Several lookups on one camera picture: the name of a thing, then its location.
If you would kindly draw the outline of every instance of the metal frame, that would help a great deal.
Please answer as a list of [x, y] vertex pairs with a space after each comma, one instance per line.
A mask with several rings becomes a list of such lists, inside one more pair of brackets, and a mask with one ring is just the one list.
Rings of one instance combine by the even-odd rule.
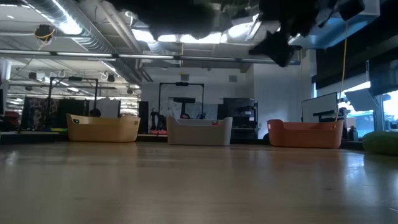
[[[49, 122], [50, 121], [50, 105], [51, 105], [51, 94], [52, 94], [52, 87], [53, 87], [52, 86], [52, 82], [55, 79], [58, 79], [58, 80], [70, 80], [70, 78], [71, 77], [63, 77], [63, 78], [51, 77], [50, 78], [49, 97], [47, 99], [46, 118], [45, 118], [46, 127], [49, 127], [49, 124], [50, 124], [50, 122]], [[79, 77], [79, 79], [80, 80], [94, 80], [95, 81], [94, 109], [97, 108], [98, 79], [97, 78], [80, 78], [80, 77]]]
[[[145, 54], [112, 54], [112, 53], [81, 53], [81, 52], [54, 52], [43, 50], [9, 50], [0, 49], [2, 55], [13, 56], [38, 56], [51, 59], [58, 58], [95, 58], [96, 60], [111, 60], [119, 58], [135, 58], [135, 59], [151, 59], [151, 60], [193, 60], [206, 62], [232, 62], [232, 63], [259, 63], [275, 65], [275, 62], [268, 58], [232, 58], [232, 57], [204, 57], [204, 56], [189, 56], [189, 55], [145, 55]], [[293, 60], [289, 65], [300, 65], [301, 61]]]
[[[157, 111], [160, 113], [160, 98], [162, 96], [162, 85], [175, 85], [178, 86], [178, 82], [177, 83], [159, 83], [159, 102], [158, 102], [158, 106], [157, 106]], [[203, 106], [205, 104], [205, 84], [201, 84], [201, 83], [184, 83], [187, 86], [190, 85], [200, 85], [202, 87], [202, 91], [201, 91], [201, 112], [203, 113]]]

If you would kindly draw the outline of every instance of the black stand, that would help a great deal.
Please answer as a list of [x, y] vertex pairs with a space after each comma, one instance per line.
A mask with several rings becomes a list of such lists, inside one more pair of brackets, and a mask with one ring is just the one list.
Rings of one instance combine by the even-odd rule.
[[82, 78], [82, 77], [51, 77], [50, 78], [50, 90], [49, 90], [49, 98], [47, 99], [47, 108], [46, 108], [46, 118], [45, 118], [45, 126], [46, 128], [50, 128], [50, 108], [51, 108], [51, 94], [52, 94], [52, 81], [53, 80], [69, 80], [72, 82], [81, 82], [82, 80], [94, 80], [95, 81], [95, 95], [94, 95], [94, 109], [97, 108], [97, 92], [98, 92], [98, 79], [97, 78]]

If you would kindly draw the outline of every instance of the green bean bag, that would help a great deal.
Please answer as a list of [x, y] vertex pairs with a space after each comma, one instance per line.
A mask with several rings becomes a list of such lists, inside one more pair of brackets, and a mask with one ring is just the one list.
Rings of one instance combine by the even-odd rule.
[[363, 147], [367, 152], [398, 156], [398, 133], [375, 131], [363, 136]]

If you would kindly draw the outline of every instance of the pillar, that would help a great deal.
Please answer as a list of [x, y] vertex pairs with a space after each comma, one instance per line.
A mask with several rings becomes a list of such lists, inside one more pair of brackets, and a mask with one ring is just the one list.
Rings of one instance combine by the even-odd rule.
[[11, 60], [8, 59], [0, 59], [0, 77], [1, 77], [1, 86], [0, 91], [2, 91], [2, 101], [0, 102], [0, 114], [4, 116], [7, 102], [7, 92], [9, 86], [9, 79], [11, 76]]

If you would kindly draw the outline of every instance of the speaker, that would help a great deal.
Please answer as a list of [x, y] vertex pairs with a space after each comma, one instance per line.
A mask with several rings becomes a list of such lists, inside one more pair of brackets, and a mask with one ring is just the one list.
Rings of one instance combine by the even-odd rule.
[[147, 101], [138, 102], [138, 117], [141, 118], [138, 127], [138, 134], [148, 134], [149, 103]]

